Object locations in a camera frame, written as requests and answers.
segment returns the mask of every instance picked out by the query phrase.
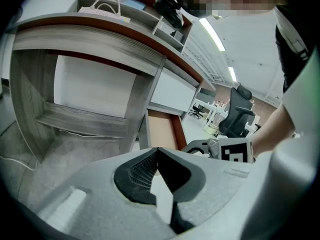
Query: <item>floor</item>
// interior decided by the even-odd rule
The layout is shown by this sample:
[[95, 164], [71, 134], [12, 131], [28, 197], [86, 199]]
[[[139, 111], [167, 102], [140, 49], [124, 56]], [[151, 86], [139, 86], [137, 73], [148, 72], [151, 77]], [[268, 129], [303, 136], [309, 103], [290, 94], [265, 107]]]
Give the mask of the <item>floor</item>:
[[[30, 153], [16, 122], [0, 136], [0, 154], [20, 160], [31, 168], [36, 166], [37, 159]], [[0, 159], [0, 173], [11, 196], [34, 211], [50, 191], [78, 169], [117, 155], [118, 140], [83, 138], [61, 131], [35, 171], [14, 161]]]
[[202, 129], [203, 123], [203, 118], [197, 119], [191, 115], [186, 116], [186, 119], [183, 121], [182, 126], [187, 144], [195, 140], [207, 140], [210, 138], [214, 138], [213, 135], [210, 135]]

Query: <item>gray carpet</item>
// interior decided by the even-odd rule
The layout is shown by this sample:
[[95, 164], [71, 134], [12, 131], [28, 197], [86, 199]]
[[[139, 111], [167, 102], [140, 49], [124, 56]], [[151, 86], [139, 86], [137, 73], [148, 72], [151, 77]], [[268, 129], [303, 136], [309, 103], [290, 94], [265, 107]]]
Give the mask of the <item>gray carpet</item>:
[[[0, 136], [0, 154], [23, 161], [32, 168], [37, 161], [29, 151], [16, 122]], [[12, 197], [34, 211], [50, 191], [77, 170], [91, 162], [117, 155], [119, 141], [116, 139], [83, 138], [61, 131], [35, 171], [0, 158], [0, 173]]]

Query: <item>cable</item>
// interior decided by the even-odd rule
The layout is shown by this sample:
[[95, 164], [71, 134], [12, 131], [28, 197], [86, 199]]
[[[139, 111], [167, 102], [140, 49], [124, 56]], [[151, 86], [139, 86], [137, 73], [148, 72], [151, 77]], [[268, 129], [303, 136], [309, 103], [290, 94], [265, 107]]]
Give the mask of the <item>cable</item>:
[[80, 137], [83, 137], [83, 138], [93, 137], [93, 138], [114, 138], [114, 139], [121, 139], [121, 137], [81, 135], [81, 134], [77, 134], [77, 133], [70, 132], [70, 131], [68, 131], [68, 130], [62, 130], [62, 129], [60, 129], [59, 131], [60, 131], [60, 132], [67, 132], [67, 133], [69, 133], [69, 134], [77, 135], [77, 136], [80, 136]]
[[35, 167], [34, 168], [30, 168], [28, 165], [26, 165], [25, 163], [19, 161], [19, 160], [16, 160], [16, 159], [13, 159], [13, 158], [9, 158], [9, 157], [3, 157], [0, 155], [0, 158], [2, 158], [3, 160], [10, 160], [10, 161], [14, 161], [14, 162], [17, 162], [18, 164], [20, 165], [23, 165], [24, 167], [28, 168], [30, 171], [35, 171], [37, 169], [37, 166], [38, 166], [38, 160], [36, 161], [35, 163]]

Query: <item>person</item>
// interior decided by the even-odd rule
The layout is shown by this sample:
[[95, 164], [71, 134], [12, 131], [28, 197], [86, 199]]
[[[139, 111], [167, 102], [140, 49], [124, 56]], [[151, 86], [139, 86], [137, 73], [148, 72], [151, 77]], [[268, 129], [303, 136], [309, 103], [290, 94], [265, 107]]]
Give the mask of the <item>person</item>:
[[[256, 14], [273, 9], [277, 19], [276, 45], [284, 73], [283, 92], [286, 92], [298, 77], [314, 49], [315, 44], [304, 24], [305, 20], [297, 16], [287, 0], [192, 0], [191, 4], [191, 9], [201, 9], [205, 5], [204, 10], [208, 10], [210, 6], [213, 10], [216, 7], [228, 8], [237, 10], [237, 15]], [[253, 155], [257, 157], [265, 151], [273, 150], [281, 141], [290, 138], [294, 131], [294, 123], [281, 104], [259, 131], [251, 136]]]

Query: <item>ceiling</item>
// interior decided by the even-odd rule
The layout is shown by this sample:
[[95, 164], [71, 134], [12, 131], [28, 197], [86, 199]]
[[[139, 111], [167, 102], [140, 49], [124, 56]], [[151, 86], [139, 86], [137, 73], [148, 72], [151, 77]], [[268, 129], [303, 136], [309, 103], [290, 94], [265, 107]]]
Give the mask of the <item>ceiling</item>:
[[250, 16], [208, 17], [225, 51], [219, 51], [199, 19], [183, 12], [193, 26], [183, 55], [202, 70], [209, 81], [228, 87], [233, 82], [228, 67], [233, 67], [237, 81], [253, 96], [278, 106], [283, 95], [283, 72], [275, 39], [276, 17], [273, 11]]

